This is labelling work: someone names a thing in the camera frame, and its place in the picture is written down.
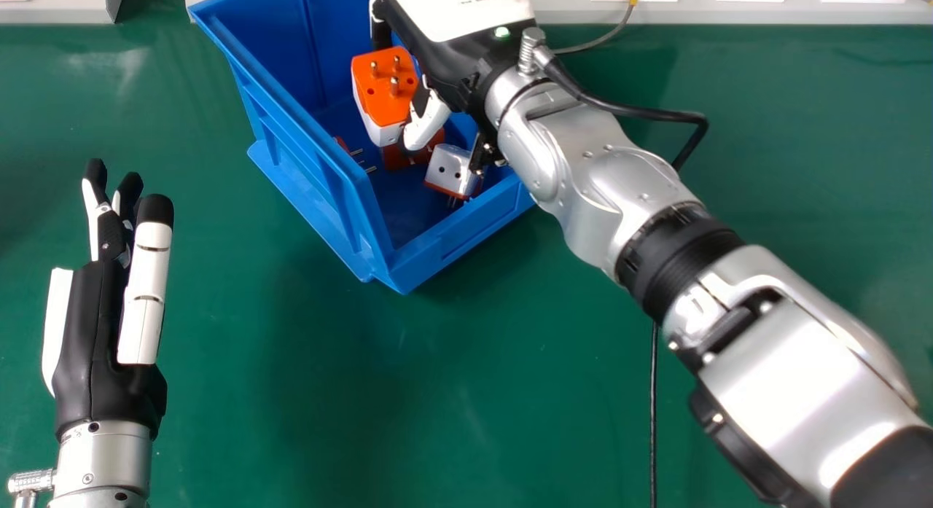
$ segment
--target green tabletop surface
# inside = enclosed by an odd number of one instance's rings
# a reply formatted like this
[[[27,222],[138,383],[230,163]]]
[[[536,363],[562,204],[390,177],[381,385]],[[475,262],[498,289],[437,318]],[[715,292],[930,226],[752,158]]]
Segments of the green tabletop surface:
[[[627,294],[539,209],[412,295],[358,282],[248,160],[229,67],[182,7],[0,28],[0,476],[57,455],[47,283],[87,261],[79,179],[102,158],[176,204],[154,508],[646,506],[650,328]],[[687,185],[876,329],[931,418],[929,26],[633,26],[566,62],[605,96],[706,113]],[[623,124],[667,157],[689,133]],[[663,350],[660,506],[759,506],[691,389]]]

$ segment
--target blue plastic bin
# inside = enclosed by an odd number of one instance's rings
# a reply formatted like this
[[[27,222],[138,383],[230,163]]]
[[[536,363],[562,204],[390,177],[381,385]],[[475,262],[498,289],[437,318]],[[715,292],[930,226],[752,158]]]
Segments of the blue plastic bin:
[[[353,100],[350,60],[370,50],[369,0],[207,0],[191,7],[223,50],[257,142],[247,154],[363,282],[408,293],[533,205],[508,168],[456,210],[424,168],[383,170]],[[469,148],[476,124],[452,117]],[[351,157],[334,141],[340,136]],[[379,169],[367,175],[366,169]]]

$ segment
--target robotic arm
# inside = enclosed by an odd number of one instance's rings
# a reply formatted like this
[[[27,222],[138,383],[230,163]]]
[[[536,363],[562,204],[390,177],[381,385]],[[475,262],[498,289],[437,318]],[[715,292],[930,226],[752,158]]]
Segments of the robotic arm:
[[[91,160],[81,182],[90,262],[51,276],[42,374],[55,398],[58,465],[9,479],[16,508],[34,508],[44,491],[53,491],[50,508],[149,506],[168,391],[155,363],[173,206],[161,195],[140,200],[136,173],[111,202],[106,179],[104,164]]]
[[[375,49],[394,33],[423,72],[401,144],[420,149],[443,123],[420,113],[474,117],[470,170],[506,160],[574,254],[662,325],[696,377],[693,415],[763,501],[933,506],[933,429],[895,356],[634,145],[557,62],[528,0],[371,0],[370,12]]]

